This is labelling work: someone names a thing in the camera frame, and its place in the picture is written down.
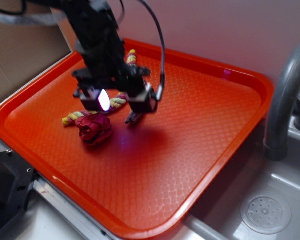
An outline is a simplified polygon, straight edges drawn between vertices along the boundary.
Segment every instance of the gray faucet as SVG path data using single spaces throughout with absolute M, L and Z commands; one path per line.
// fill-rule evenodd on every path
M 263 140 L 268 159 L 280 161 L 287 156 L 288 130 L 294 110 L 297 113 L 294 125 L 300 130 L 300 45 L 286 62 L 273 95 Z

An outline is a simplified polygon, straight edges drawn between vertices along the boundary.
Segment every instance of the black cable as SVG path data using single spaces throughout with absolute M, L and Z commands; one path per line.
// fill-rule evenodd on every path
M 0 9 L 1 14 L 10 15 L 10 16 L 19 16 L 25 14 L 27 11 L 27 3 L 26 0 L 21 0 L 21 11 L 6 11 L 3 9 Z
M 121 13 L 121 16 L 117 20 L 118 25 L 122 22 L 122 20 L 125 18 L 125 15 L 126 15 L 125 5 L 124 5 L 123 1 L 120 0 L 120 3 L 121 3 L 121 8 L 122 8 L 122 13 Z
M 165 62 L 166 62 L 166 45 L 165 45 L 165 40 L 164 40 L 164 35 L 162 33 L 161 27 L 160 27 L 160 23 L 159 20 L 157 19 L 156 14 L 154 13 L 154 11 L 151 9 L 150 5 L 148 4 L 148 2 L 146 0 L 138 0 L 140 3 L 142 3 L 145 8 L 149 11 L 149 13 L 151 14 L 155 25 L 158 29 L 159 32 L 159 36 L 160 36 L 160 41 L 161 41 L 161 48 L 162 48 L 162 56 L 161 56 L 161 74 L 160 74 L 160 86 L 158 89 L 158 92 L 156 94 L 156 99 L 158 101 L 161 100 L 162 98 L 162 93 L 164 91 L 165 88 L 165 82 L 166 82 L 166 74 L 165 74 Z

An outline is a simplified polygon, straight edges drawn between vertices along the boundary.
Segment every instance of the drain cover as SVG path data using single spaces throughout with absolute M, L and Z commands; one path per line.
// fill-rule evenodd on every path
M 284 230 L 291 220 L 287 201 L 272 192 L 254 192 L 240 209 L 243 222 L 260 234 L 276 234 Z

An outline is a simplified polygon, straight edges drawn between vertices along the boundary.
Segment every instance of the tray rim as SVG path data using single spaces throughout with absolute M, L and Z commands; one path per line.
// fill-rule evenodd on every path
M 137 42 L 134 40 L 126 39 L 126 49 L 137 49 L 138 54 L 147 56 L 148 58 L 160 60 L 161 59 L 161 49 L 157 46 L 149 45 L 146 43 Z M 0 139 L 3 140 L 8 146 L 13 146 L 13 148 L 25 159 L 33 159 L 38 156 L 34 152 L 23 151 L 27 148 L 21 142 L 15 139 L 15 136 L 10 136 L 9 132 L 5 130 L 4 124 L 5 119 L 9 116 L 11 109 L 16 109 L 22 105 L 27 99 L 35 95 L 39 90 L 46 87 L 51 83 L 56 77 L 64 72 L 64 69 L 68 69 L 74 64 L 81 61 L 81 56 L 74 52 L 66 57 L 63 61 L 55 65 L 52 69 L 44 73 L 38 79 L 33 81 L 31 84 L 26 86 L 24 89 L 20 90 L 17 94 L 8 99 L 5 103 L 0 106 Z M 188 213 L 192 205 L 197 201 L 197 199 L 203 194 L 204 190 L 210 185 L 213 179 L 218 175 L 218 173 L 223 169 L 231 157 L 235 154 L 236 150 L 243 144 L 246 138 L 250 135 L 252 130 L 259 124 L 264 115 L 269 110 L 272 95 L 274 92 L 274 86 L 268 80 L 267 77 L 260 73 L 256 73 L 243 68 L 235 67 L 229 64 L 220 63 L 217 61 L 201 58 L 198 56 L 189 55 L 186 53 L 181 53 L 174 50 L 166 50 L 166 63 L 173 64 L 178 67 L 194 70 L 200 73 L 204 73 L 217 78 L 222 78 L 230 82 L 234 82 L 243 86 L 247 86 L 254 89 L 261 98 L 261 106 L 258 111 L 253 115 L 250 121 L 245 125 L 242 131 L 236 136 L 230 146 L 223 152 L 221 157 L 216 161 L 213 167 L 207 172 L 202 181 L 196 186 L 196 188 L 191 192 L 184 203 L 178 208 L 178 210 L 163 224 L 153 227 L 151 229 L 134 229 L 129 226 L 122 227 L 122 222 L 118 226 L 119 221 L 115 219 L 109 219 L 107 215 L 107 210 L 101 205 L 98 206 L 97 215 L 101 218 L 101 224 L 105 228 L 115 230 L 113 232 L 115 235 L 125 238 L 125 239 L 147 239 L 163 234 L 170 228 L 179 223 L 182 218 Z M 234 151 L 231 146 L 235 145 L 236 150 Z M 51 173 L 43 163 L 37 162 L 36 169 L 44 177 L 46 175 L 50 176 Z M 72 183 L 66 178 L 53 178 L 48 179 L 57 188 L 61 186 L 67 186 L 64 193 L 70 197 L 76 204 L 78 204 L 85 211 L 89 208 L 88 206 L 93 206 L 96 208 L 96 202 L 91 199 L 89 201 L 89 196 L 83 198 L 78 192 L 76 192 L 70 186 Z M 89 214 L 96 215 L 95 211 L 89 211 Z

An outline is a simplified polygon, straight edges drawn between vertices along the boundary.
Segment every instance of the orange tray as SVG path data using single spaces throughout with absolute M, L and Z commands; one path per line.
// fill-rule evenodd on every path
M 161 49 L 127 41 L 157 86 Z M 155 114 L 125 124 L 129 106 L 109 116 L 114 132 L 84 147 L 62 118 L 83 110 L 73 92 L 73 53 L 0 107 L 0 138 L 113 234 L 158 236 L 177 223 L 268 111 L 273 86 L 255 72 L 168 50 L 166 91 Z

